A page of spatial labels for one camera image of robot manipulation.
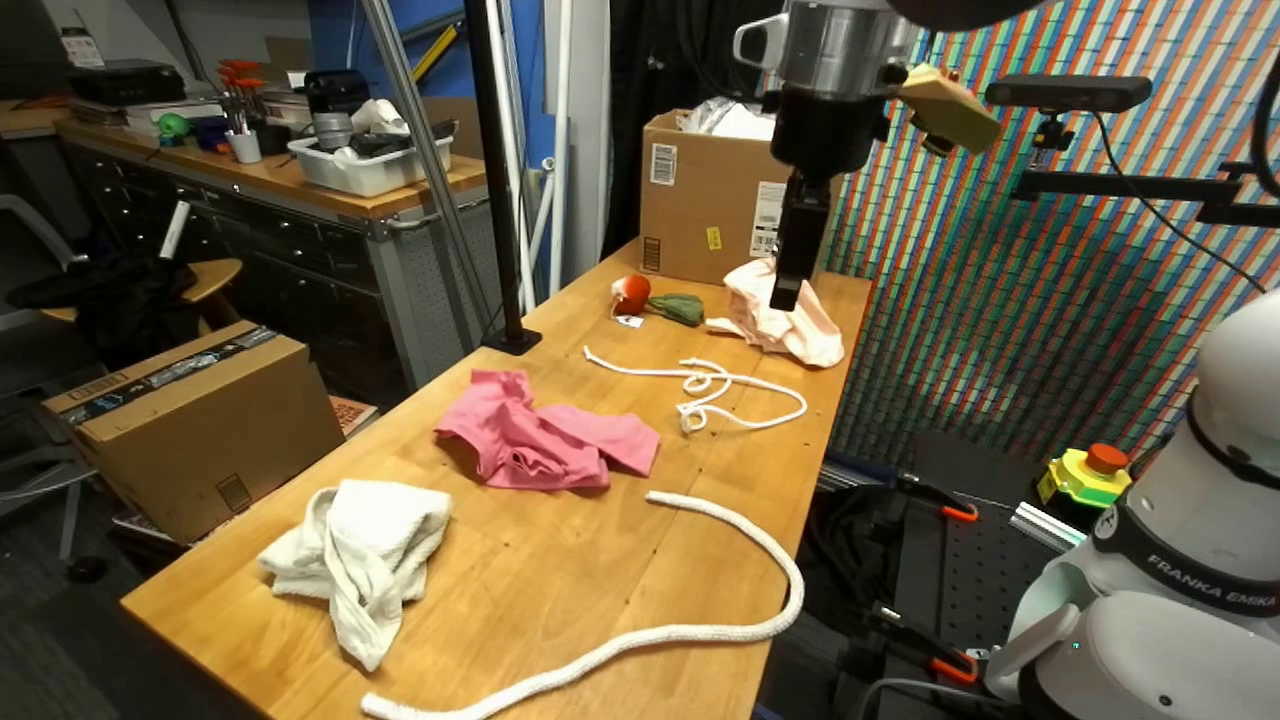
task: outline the workbench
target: workbench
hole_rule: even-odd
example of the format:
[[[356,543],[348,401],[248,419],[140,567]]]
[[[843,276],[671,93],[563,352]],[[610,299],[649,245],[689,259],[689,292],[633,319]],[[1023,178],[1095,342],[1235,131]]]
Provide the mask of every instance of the workbench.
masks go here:
[[[475,349],[128,594],[124,612],[262,716],[356,716],[362,691],[460,707],[511,679],[559,667],[627,630],[671,620],[755,625],[773,618],[785,604],[785,576],[755,543],[707,518],[657,509],[644,492],[664,487],[726,503],[796,554],[870,289],[849,276],[817,279],[849,352],[838,370],[806,371],[737,338],[707,338],[659,315],[649,315],[644,329],[616,324],[607,284],[627,273],[641,273],[641,245],[541,303],[527,319],[541,333],[531,352]],[[707,315],[726,303],[716,284],[664,276],[650,276],[650,284],[657,292],[704,297]],[[582,345],[610,366],[666,370],[704,358],[726,371],[803,391],[806,411],[769,434],[712,419],[712,430],[679,436],[679,379],[610,378],[582,362]],[[610,473],[610,487],[600,495],[475,485],[471,465],[440,449],[433,434],[475,370],[523,371],[541,409],[637,411],[659,434],[650,473]],[[739,417],[793,409],[785,398],[746,390],[732,390],[723,406]],[[254,572],[254,555],[305,519],[309,501],[348,477],[404,480],[452,495],[443,543],[428,563],[428,596],[404,612],[375,676],[339,657],[320,604],[274,599]],[[657,650],[507,716],[753,716],[762,657],[769,643]]]
[[[428,185],[343,196],[309,185],[290,156],[236,164],[77,117],[57,131],[98,234],[150,254],[188,202],[182,259],[238,255],[233,303],[299,338],[331,391],[398,401],[495,324],[482,164],[471,156],[448,169],[464,225],[456,248]]]

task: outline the cardboard box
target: cardboard box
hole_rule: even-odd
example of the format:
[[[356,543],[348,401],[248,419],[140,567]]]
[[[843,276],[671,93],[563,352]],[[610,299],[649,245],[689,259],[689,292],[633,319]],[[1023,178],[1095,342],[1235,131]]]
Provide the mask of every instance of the cardboard box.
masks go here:
[[[689,138],[664,113],[644,125],[644,270],[721,284],[753,255],[777,255],[788,169],[762,140]]]
[[[77,430],[102,485],[178,543],[339,443],[309,349],[242,319],[43,409]]]

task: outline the small fruit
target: small fruit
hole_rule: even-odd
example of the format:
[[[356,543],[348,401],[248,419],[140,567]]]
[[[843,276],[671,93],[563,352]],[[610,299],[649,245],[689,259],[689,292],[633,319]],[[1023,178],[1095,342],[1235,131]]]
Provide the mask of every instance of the small fruit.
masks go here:
[[[610,315],[644,315],[649,292],[650,292],[649,276],[610,279],[607,289]]]

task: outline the white cloth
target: white cloth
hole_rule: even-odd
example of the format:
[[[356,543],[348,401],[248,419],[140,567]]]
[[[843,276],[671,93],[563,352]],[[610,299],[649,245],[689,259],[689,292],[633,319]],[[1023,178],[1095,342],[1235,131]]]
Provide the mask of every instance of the white cloth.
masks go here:
[[[817,299],[810,284],[799,284],[793,311],[769,310],[773,259],[746,259],[723,276],[726,315],[712,315],[707,333],[739,338],[762,352],[788,352],[806,370],[837,370],[843,362],[843,338],[828,310]]]
[[[339,480],[314,492],[299,527],[258,554],[274,596],[327,599],[339,650],[375,673],[408,599],[428,587],[452,495],[392,480]]]

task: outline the white rope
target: white rope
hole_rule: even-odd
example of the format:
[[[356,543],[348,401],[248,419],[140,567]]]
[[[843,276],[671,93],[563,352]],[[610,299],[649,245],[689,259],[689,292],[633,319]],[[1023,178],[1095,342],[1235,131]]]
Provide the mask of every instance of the white rope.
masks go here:
[[[467,707],[456,707],[456,714],[408,707],[408,703],[382,702],[375,691],[369,691],[361,702],[361,714],[375,716],[375,720],[487,720],[495,714],[507,714],[507,707],[523,703],[527,695],[542,695],[542,691],[566,689],[566,686],[582,679],[587,673],[610,665],[616,657],[627,657],[627,654],[641,654],[641,650],[659,650],[659,643],[761,643],[761,642],[773,642],[773,638],[780,638],[785,630],[796,625],[799,604],[803,604],[803,576],[799,576],[796,560],[762,527],[755,527],[746,518],[739,518],[739,512],[723,509],[723,503],[694,501],[694,495],[649,492],[649,501],[650,503],[666,503],[666,509],[682,509],[682,512],[700,512],[700,518],[716,518],[716,519],[732,523],[737,533],[744,533],[753,543],[761,543],[773,555],[773,563],[785,567],[788,604],[777,618],[761,620],[761,625],[659,625],[659,630],[625,633],[625,638],[610,638],[610,642],[594,643],[592,654],[574,657],[573,665],[523,676],[519,686],[507,686],[507,689],[482,695],[478,703],[467,703]]]
[[[700,434],[700,430],[707,430],[712,417],[721,417],[721,419],[726,419],[726,423],[739,423],[739,430],[746,430],[746,434],[761,434],[761,430],[793,423],[793,419],[799,419],[799,417],[806,411],[806,401],[803,401],[796,390],[785,390],[785,384],[773,384],[773,379],[761,379],[761,378],[739,378],[739,371],[726,371],[726,370],[721,370],[721,366],[712,366],[712,362],[700,362],[700,358],[689,358],[689,362],[679,362],[676,370],[627,370],[627,366],[610,366],[610,362],[603,362],[600,352],[592,352],[587,345],[582,345],[582,358],[587,358],[587,366],[600,366],[600,370],[607,370],[607,371],[616,371],[616,378],[664,378],[664,379],[682,379],[679,390],[682,390],[689,398],[694,398],[694,401],[676,406],[679,434]],[[712,406],[712,401],[721,401],[732,384],[780,391],[780,398],[788,398],[796,409],[785,411],[785,417],[769,417],[769,419],[737,417],[737,411]]]

